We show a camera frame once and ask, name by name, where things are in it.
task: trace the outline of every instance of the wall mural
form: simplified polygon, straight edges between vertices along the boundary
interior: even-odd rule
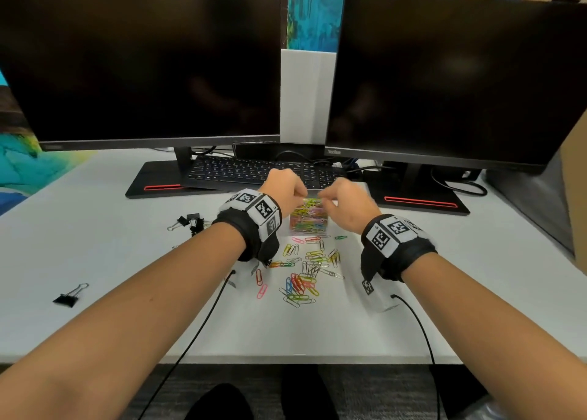
[[[336,52],[343,0],[281,0],[282,47]],[[0,215],[93,152],[40,150],[0,72]]]

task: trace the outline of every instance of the desk surface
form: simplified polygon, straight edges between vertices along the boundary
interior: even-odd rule
[[[0,217],[0,362],[24,356],[116,285],[186,241],[187,229],[167,231],[178,216],[199,212],[214,218],[224,194],[125,198],[144,162],[172,158],[146,149],[99,152]],[[587,361],[587,277],[491,190],[487,197],[461,199],[470,216],[396,213],[425,228],[444,257]],[[332,234],[341,232],[331,227]],[[343,274],[359,273],[359,237],[349,234],[340,242]],[[287,268],[264,273],[269,287],[258,300],[254,277],[239,272],[237,288],[227,286],[185,362],[430,362],[407,308],[373,313],[351,280],[330,277],[320,279],[315,304],[294,308],[278,291],[289,273]],[[90,287],[74,308],[52,304],[80,283]],[[460,363],[407,287],[398,284],[397,292],[418,313],[437,362]],[[213,299],[163,362],[181,354]]]

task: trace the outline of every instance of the black keyboard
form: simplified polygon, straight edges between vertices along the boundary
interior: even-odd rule
[[[237,191],[244,187],[261,185],[272,168],[291,168],[309,190],[323,190],[336,178],[346,177],[345,170],[332,166],[301,164],[299,162],[269,162],[241,160],[229,157],[195,159],[191,171],[181,185],[211,190]]]

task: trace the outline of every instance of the hand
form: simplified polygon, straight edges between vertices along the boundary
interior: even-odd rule
[[[348,179],[336,179],[318,197],[322,198],[322,206],[339,227],[357,234],[362,234],[367,224],[381,215],[381,210],[371,196]],[[338,200],[338,206],[334,205],[333,200]]]
[[[290,169],[269,171],[269,176],[259,191],[268,194],[277,202],[283,219],[303,204],[304,198],[308,195],[302,179]]]

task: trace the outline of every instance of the computer monitor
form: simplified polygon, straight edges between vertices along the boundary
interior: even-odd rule
[[[280,0],[0,0],[43,150],[279,141]]]
[[[584,23],[563,2],[345,0],[326,153],[539,173],[587,107]],[[402,206],[447,203],[431,184]]]

